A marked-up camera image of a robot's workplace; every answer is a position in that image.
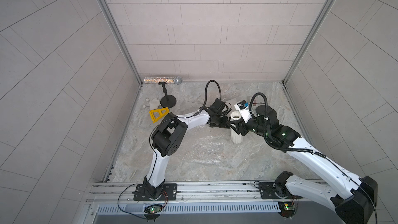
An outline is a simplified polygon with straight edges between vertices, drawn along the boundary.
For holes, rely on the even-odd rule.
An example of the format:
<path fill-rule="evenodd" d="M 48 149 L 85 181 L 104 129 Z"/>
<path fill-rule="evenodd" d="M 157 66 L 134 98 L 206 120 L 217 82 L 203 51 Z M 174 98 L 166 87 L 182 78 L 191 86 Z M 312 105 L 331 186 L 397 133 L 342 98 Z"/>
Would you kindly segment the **white plastic toy figure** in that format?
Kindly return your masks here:
<path fill-rule="evenodd" d="M 152 111 L 152 110 L 157 110 L 160 106 L 161 103 L 159 99 L 154 98 L 153 100 L 150 100 L 149 98 L 146 98 L 143 108 L 148 108 L 150 111 Z"/>

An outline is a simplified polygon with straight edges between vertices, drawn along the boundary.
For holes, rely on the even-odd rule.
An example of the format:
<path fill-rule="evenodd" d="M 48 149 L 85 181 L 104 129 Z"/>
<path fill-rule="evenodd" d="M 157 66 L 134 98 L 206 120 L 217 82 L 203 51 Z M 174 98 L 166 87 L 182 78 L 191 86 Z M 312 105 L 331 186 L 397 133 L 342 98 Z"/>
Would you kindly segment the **left small circuit board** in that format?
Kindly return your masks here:
<path fill-rule="evenodd" d="M 153 215 L 153 214 L 157 214 L 157 213 L 160 213 L 160 212 L 162 212 L 162 210 L 163 210 L 163 206 L 162 205 L 159 205 L 159 204 L 154 204 L 154 205 L 150 205 L 150 206 L 147 206 L 145 209 L 144 209 L 144 213 L 145 214 L 150 214 L 150 215 Z"/>

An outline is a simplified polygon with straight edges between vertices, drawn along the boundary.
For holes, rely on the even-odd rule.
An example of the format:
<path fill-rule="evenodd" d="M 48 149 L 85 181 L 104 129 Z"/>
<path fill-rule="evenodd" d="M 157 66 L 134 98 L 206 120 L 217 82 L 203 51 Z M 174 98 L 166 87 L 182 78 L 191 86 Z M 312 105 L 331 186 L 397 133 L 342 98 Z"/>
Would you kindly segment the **small circuit board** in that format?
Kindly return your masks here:
<path fill-rule="evenodd" d="M 150 205 L 150 206 L 147 206 L 145 209 L 144 209 L 144 213 L 145 214 L 150 214 L 150 215 L 153 215 L 153 214 L 157 214 L 157 213 L 160 213 L 160 212 L 162 212 L 162 210 L 163 210 L 163 206 L 162 205 L 159 205 L 159 204 L 154 204 L 154 205 Z"/>
<path fill-rule="evenodd" d="M 293 202 L 279 202 L 279 215 L 284 218 L 291 218 L 296 214 L 296 206 Z"/>

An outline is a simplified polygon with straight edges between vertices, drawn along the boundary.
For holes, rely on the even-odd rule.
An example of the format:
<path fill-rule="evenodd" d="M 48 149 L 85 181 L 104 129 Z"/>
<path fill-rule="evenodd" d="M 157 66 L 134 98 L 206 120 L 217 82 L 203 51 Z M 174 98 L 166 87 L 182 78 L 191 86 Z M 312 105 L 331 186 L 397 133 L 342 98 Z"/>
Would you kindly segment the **silver glitter ball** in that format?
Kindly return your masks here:
<path fill-rule="evenodd" d="M 179 76 L 174 77 L 173 79 L 174 84 L 180 85 L 183 82 L 183 79 Z"/>

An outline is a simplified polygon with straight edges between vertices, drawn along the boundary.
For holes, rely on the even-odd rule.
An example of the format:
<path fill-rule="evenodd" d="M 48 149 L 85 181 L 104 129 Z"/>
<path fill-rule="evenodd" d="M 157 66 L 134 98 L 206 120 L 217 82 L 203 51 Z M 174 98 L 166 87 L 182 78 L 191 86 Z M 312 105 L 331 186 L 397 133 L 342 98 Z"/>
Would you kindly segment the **glittery silver strip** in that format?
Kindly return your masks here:
<path fill-rule="evenodd" d="M 145 77 L 144 78 L 144 83 L 145 84 L 158 84 L 158 83 L 167 83 L 167 84 L 173 84 L 174 83 L 174 77 Z"/>

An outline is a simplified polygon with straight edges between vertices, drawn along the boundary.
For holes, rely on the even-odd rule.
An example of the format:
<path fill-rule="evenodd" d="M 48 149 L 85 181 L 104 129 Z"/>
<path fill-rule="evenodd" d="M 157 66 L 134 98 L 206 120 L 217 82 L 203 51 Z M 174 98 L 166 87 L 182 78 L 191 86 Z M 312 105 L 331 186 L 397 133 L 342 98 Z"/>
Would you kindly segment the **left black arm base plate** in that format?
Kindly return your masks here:
<path fill-rule="evenodd" d="M 134 201 L 176 200 L 177 184 L 161 184 L 152 187 L 149 183 L 139 184 L 134 191 Z"/>

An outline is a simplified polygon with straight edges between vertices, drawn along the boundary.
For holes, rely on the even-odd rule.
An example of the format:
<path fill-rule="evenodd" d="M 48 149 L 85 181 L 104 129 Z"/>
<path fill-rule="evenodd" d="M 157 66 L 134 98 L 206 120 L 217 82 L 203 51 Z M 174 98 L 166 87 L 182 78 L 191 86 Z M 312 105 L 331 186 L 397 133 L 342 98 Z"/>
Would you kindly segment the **aluminium mounting rail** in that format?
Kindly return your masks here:
<path fill-rule="evenodd" d="M 324 185 L 322 180 L 309 180 Z M 83 200 L 85 204 L 96 204 L 100 209 L 117 212 L 143 212 L 150 205 L 163 206 L 163 212 L 279 212 L 279 202 L 293 202 L 302 199 L 262 200 L 255 181 L 186 181 L 177 184 L 176 200 L 134 201 L 138 185 L 126 183 L 97 183 L 88 189 Z"/>

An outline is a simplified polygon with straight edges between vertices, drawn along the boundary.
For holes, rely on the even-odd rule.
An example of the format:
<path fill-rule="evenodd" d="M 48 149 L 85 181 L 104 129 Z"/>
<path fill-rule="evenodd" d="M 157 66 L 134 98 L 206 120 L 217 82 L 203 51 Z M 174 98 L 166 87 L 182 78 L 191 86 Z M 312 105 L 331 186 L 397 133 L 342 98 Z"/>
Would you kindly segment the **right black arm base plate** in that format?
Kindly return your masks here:
<path fill-rule="evenodd" d="M 255 181 L 254 186 L 259 190 L 262 200 L 270 199 L 302 199 L 301 196 L 292 195 L 286 188 L 277 189 L 274 182 Z"/>

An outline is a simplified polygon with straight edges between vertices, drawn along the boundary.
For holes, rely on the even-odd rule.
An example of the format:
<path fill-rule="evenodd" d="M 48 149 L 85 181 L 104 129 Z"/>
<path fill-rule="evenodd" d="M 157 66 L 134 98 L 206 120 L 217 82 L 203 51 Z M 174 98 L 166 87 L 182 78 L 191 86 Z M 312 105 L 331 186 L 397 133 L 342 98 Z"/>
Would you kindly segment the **yellow plastic triangular frame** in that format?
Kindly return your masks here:
<path fill-rule="evenodd" d="M 169 112 L 170 112 L 170 109 L 168 107 L 166 107 L 166 108 L 160 108 L 160 109 L 156 109 L 156 110 L 150 110 L 149 114 L 150 114 L 150 118 L 151 118 L 152 122 L 156 123 L 159 120 L 161 120 L 163 117 L 165 117 Z"/>

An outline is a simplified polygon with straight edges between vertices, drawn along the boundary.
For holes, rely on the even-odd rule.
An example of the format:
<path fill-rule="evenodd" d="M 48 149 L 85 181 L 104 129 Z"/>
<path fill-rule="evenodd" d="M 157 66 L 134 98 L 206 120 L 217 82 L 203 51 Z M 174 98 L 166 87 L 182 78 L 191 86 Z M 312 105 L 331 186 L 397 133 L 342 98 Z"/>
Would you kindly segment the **black round base stand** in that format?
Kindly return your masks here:
<path fill-rule="evenodd" d="M 162 86 L 162 90 L 164 93 L 164 97 L 160 100 L 160 104 L 163 108 L 172 108 L 176 105 L 177 100 L 173 95 L 169 95 L 167 92 L 167 89 L 165 87 L 165 85 L 167 85 L 166 82 L 159 82 L 159 85 Z"/>

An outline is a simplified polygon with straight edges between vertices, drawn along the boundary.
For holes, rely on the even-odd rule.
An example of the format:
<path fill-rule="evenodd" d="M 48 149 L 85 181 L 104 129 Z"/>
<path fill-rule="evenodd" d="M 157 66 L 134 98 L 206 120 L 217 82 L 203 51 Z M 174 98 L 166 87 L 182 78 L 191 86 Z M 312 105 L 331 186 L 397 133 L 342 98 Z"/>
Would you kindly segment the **right small circuit board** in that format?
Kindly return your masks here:
<path fill-rule="evenodd" d="M 279 202 L 279 215 L 284 218 L 291 218 L 296 214 L 296 206 L 293 202 Z"/>

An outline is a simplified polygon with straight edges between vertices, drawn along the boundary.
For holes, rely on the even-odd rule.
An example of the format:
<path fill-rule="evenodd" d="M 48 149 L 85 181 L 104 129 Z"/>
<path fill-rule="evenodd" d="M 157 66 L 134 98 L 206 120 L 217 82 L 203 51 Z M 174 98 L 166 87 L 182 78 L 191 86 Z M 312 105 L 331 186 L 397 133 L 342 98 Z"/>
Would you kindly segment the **white ribbed ceramic vase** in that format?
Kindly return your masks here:
<path fill-rule="evenodd" d="M 231 130 L 231 140 L 234 144 L 241 144 L 243 140 L 243 136 L 238 125 L 241 120 L 242 117 L 239 111 L 235 111 L 230 114 L 229 125 Z"/>

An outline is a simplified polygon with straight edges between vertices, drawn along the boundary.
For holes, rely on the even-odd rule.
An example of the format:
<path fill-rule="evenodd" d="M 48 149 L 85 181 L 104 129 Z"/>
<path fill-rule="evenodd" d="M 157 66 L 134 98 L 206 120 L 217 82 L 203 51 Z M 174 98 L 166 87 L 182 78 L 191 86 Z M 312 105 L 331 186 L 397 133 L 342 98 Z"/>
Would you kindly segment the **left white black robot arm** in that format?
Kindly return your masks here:
<path fill-rule="evenodd" d="M 149 137 L 153 157 L 143 181 L 144 194 L 151 200 L 160 197 L 169 159 L 180 147 L 187 131 L 202 125 L 228 129 L 228 120 L 228 116 L 215 113 L 210 108 L 186 115 L 168 113 Z"/>

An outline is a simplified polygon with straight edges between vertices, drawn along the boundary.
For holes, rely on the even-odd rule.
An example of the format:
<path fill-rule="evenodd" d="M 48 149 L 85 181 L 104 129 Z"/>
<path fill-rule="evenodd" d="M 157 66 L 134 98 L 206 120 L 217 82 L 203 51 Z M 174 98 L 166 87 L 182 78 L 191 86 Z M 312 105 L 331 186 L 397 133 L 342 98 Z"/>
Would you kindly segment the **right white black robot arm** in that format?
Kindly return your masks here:
<path fill-rule="evenodd" d="M 253 132 L 262 136 L 268 146 L 299 160 L 325 182 L 314 183 L 284 171 L 274 182 L 275 194 L 280 198 L 287 194 L 307 198 L 333 210 L 346 224 L 366 224 L 371 217 L 378 221 L 378 184 L 371 177 L 360 177 L 344 169 L 298 132 L 270 118 L 231 119 L 229 126 L 237 134 Z"/>

